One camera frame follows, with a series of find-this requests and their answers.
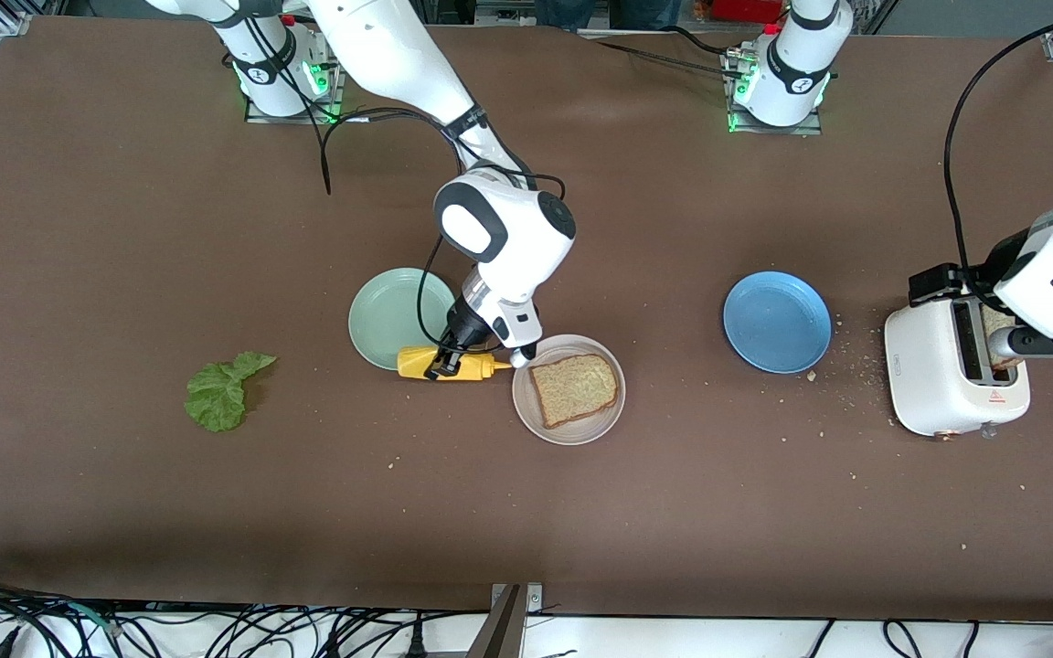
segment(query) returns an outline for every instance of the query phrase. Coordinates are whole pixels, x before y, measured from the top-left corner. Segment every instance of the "red object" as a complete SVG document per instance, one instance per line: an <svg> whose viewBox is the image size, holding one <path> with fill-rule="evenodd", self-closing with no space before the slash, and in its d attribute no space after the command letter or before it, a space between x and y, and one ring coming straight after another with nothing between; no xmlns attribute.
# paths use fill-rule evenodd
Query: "red object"
<svg viewBox="0 0 1053 658"><path fill-rule="evenodd" d="M782 13L782 0L714 0L710 15L723 21L774 24Z"/></svg>

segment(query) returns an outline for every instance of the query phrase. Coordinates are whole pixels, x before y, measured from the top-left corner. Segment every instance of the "blue jeans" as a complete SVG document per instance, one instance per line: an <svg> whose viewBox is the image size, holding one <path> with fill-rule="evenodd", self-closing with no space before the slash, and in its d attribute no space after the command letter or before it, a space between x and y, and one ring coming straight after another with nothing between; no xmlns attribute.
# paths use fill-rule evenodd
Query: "blue jeans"
<svg viewBox="0 0 1053 658"><path fill-rule="evenodd" d="M585 28L594 9L596 0L535 0L538 24L568 32ZM620 0L620 9L614 29L660 29L676 24L681 0Z"/></svg>

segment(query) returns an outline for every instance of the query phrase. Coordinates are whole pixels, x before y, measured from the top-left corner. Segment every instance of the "plate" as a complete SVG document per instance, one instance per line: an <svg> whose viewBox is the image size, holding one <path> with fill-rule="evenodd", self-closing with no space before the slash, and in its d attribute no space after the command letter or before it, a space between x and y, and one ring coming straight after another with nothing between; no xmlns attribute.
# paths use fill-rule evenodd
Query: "plate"
<svg viewBox="0 0 1053 658"><path fill-rule="evenodd" d="M347 312L347 335L352 345L369 363L385 371L397 370L397 353L411 345L432 344L417 324L417 286L421 272L402 266L378 274L356 293ZM446 328L446 312L453 305L450 286L435 274L425 278L421 315L430 334Z"/></svg>
<svg viewBox="0 0 1053 658"><path fill-rule="evenodd" d="M758 272L739 280L722 308L726 337L747 362L777 375L819 362L831 344L831 315L798 276Z"/></svg>
<svg viewBox="0 0 1053 658"><path fill-rule="evenodd" d="M538 392L535 391L535 380L531 378L530 367L555 363L560 358L569 356L588 354L603 357L612 366L615 382L619 385L619 392L615 396L615 404L588 418L564 422L556 428L548 430L543 426L543 408L539 406ZM534 361L531 361L530 365L515 371L511 393L513 393L515 400L515 412L518 412L518 418L521 418L528 430L531 430L540 439L551 441L552 444L576 446L602 437L607 431L612 428L612 425L615 425L615 421L619 420L620 413L623 412L623 371L620 370L620 362L612 356L605 346L591 340L591 338L561 334L543 338L542 341L538 342Z"/></svg>

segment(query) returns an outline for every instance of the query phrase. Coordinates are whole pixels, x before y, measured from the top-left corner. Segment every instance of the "bread crust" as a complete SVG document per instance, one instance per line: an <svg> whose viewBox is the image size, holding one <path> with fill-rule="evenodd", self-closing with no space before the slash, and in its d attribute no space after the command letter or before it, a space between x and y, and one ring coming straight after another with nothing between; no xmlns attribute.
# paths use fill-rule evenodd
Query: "bread crust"
<svg viewBox="0 0 1053 658"><path fill-rule="evenodd" d="M564 418L563 420L555 422L555 424L552 424L552 422L548 422L547 407L543 406L543 393L540 392L538 388L538 379L535 378L535 370L539 370L539 367L551 367L552 365L558 365L563 361L570 361L570 359L573 358L582 358L588 356L593 356L600 359L600 361L602 361L607 365L607 370L611 372L612 383L614 383L614 386L612 386L612 399L608 400L605 403L599 405L598 407L591 410L590 412L580 413L579 415L572 416L571 418ZM603 410L605 408L611 408L612 405L615 404L615 401L617 401L620 398L620 381L618 378L615 377L615 370L612 367L612 364L609 361L607 361L605 358L603 358L601 355L598 354L577 354L572 356L564 356L563 358L560 358L559 361L556 362L543 363L543 365L532 365L528 371L530 371L531 384L532 386L535 387L535 399L538 400L538 407L543 412L543 427L547 427L548 430L555 430L556 427L561 427L562 425L567 425L568 422L573 422L576 420L582 420L584 418L596 416L597 413L603 412Z"/></svg>

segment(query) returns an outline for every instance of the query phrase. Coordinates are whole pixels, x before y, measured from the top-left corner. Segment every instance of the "white floor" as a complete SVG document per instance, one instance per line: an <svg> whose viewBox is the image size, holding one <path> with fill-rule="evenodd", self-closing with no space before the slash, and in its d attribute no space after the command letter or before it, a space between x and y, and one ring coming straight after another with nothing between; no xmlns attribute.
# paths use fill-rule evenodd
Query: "white floor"
<svg viewBox="0 0 1053 658"><path fill-rule="evenodd" d="M156 620L188 620L194 613L158 615ZM279 627L294 618L281 613L263 621L266 627ZM388 620L412 620L411 615L392 615ZM474 639L484 616L465 615L425 623L426 650L464 651ZM303 658L326 640L331 618L316 627L284 634L293 649L276 641L254 651L260 658ZM95 626L85 621L87 632ZM207 617L180 625L156 625L145 621L147 630L163 658L204 658L218 634L230 626L229 618ZM523 637L523 658L555 657L576 650L574 658L800 658L811 651L822 620L673 620L673 618L608 618L608 617L530 617ZM0 623L0 640L16 624ZM55 632L73 655L80 650L79 636L65 621L52 620ZM885 644L880 621L837 621L822 644L822 657L897 658ZM970 625L945 621L912 621L907 623L925 658L958 657L965 649ZM388 626L375 624L357 634L340 655L349 658L352 649L367 641ZM122 625L125 636L118 641L123 655L142 655L133 642L148 651L147 642L133 626ZM903 636L894 629L894 641L910 651ZM221 655L242 655L263 637L261 632L242 634L229 651ZM388 642L381 657L400 658L409 649L410 633L403 632ZM369 658L379 642L363 647L357 657ZM91 653L101 658L115 655L104 634L94 634ZM47 658L51 653L35 629L24 626L18 635L13 658ZM1053 658L1053 625L1046 624L982 624L973 658Z"/></svg>

